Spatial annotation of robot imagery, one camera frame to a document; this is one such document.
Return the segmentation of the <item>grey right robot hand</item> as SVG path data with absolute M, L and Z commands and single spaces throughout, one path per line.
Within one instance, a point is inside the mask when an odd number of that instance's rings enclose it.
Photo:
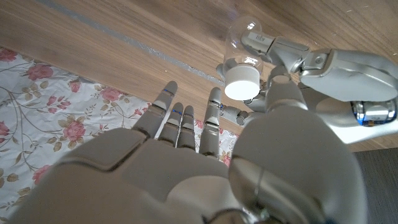
M 193 110 L 167 113 L 170 82 L 131 129 L 63 156 L 10 223 L 366 223 L 361 168 L 307 109 L 288 74 L 267 82 L 266 113 L 218 159 L 221 92 L 211 91 L 199 151 Z

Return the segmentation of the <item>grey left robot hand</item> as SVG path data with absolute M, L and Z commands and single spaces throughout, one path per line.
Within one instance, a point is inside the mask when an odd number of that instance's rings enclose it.
M 283 37 L 246 30 L 217 71 L 226 96 L 221 117 L 246 126 L 281 106 L 318 115 L 345 143 L 397 132 L 397 66 L 385 57 L 341 49 L 311 51 Z

